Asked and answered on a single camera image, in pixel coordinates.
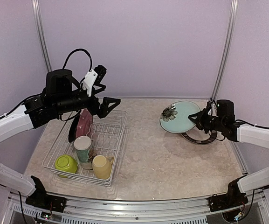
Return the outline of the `black rimmed striped plate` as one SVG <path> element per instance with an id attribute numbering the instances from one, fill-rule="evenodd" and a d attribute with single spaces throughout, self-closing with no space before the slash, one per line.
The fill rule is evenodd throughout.
<path id="1" fill-rule="evenodd" d="M 190 131 L 185 133 L 181 133 L 182 137 L 184 137 L 189 142 L 199 144 L 199 145 L 206 145 L 214 142 L 218 136 L 217 131 L 209 131 L 205 133 L 197 128 L 193 128 Z"/>

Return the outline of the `light teal flower plate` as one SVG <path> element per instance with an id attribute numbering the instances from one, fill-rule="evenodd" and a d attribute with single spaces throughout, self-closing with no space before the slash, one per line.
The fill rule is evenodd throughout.
<path id="1" fill-rule="evenodd" d="M 188 116 L 198 112 L 200 108 L 191 101 L 172 103 L 162 111 L 160 126 L 169 133 L 185 133 L 196 126 Z"/>

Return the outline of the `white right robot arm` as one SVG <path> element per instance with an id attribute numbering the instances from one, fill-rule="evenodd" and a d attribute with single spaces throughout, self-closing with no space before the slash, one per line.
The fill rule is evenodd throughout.
<path id="1" fill-rule="evenodd" d="M 205 133 L 217 131 L 230 141 L 269 149 L 269 127 L 236 120 L 234 103 L 230 100 L 217 100 L 215 107 L 215 116 L 209 114 L 211 103 L 207 103 L 205 109 L 189 115 L 188 118 Z M 228 207 L 234 207 L 241 200 L 242 194 L 264 187 L 269 187 L 269 167 L 232 181 L 228 185 L 228 193 L 223 197 L 223 202 Z"/>

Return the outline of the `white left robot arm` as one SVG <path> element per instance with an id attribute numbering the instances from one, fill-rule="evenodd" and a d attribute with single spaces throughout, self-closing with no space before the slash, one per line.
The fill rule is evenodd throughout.
<path id="1" fill-rule="evenodd" d="M 59 69 L 47 73 L 42 93 L 30 96 L 13 110 L 0 116 L 0 143 L 49 121 L 61 119 L 68 112 L 87 109 L 91 115 L 105 118 L 120 103 L 120 99 L 104 97 L 100 102 L 96 94 L 105 90 L 101 84 L 106 68 L 99 65 L 89 70 L 82 81 L 77 81 L 72 71 Z M 39 178 L 23 175 L 0 163 L 0 185 L 10 187 L 44 208 L 50 204 L 50 196 Z"/>

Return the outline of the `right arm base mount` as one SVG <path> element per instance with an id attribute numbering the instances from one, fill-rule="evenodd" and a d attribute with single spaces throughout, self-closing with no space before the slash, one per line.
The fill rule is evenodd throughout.
<path id="1" fill-rule="evenodd" d="M 208 198 L 211 212 L 230 209 L 248 203 L 246 193 L 241 193 L 237 184 L 230 183 L 225 194 L 214 194 Z"/>

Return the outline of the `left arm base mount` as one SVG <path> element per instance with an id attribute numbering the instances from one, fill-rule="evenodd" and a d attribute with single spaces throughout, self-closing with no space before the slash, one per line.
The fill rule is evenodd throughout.
<path id="1" fill-rule="evenodd" d="M 27 196 L 25 203 L 37 208 L 63 213 L 67 199 L 48 194 L 39 178 L 33 175 L 30 177 L 34 181 L 35 191 Z"/>

